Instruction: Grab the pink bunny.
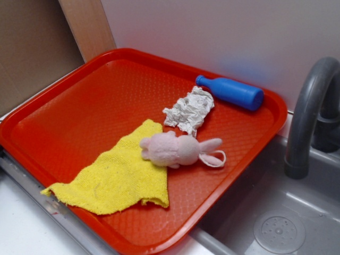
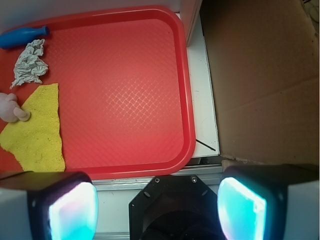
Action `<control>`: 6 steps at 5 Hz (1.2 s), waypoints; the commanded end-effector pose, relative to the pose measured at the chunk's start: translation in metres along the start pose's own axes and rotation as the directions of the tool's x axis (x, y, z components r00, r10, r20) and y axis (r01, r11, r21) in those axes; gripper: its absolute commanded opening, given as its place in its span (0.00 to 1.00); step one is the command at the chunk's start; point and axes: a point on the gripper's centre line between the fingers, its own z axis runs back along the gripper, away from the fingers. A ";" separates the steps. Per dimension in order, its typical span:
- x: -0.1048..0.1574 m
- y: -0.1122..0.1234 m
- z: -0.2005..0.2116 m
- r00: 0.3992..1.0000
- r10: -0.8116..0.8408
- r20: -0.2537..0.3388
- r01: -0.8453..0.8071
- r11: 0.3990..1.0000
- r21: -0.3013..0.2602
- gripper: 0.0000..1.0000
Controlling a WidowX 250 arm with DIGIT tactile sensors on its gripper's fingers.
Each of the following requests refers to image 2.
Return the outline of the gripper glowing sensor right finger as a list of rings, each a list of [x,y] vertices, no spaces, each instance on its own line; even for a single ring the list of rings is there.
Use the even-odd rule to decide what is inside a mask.
[[[228,240],[318,240],[319,166],[229,166],[219,184],[217,210]]]

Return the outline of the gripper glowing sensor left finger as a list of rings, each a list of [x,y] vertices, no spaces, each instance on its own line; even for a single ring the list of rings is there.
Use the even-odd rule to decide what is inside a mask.
[[[92,240],[98,193],[90,177],[73,172],[2,172],[2,240]]]

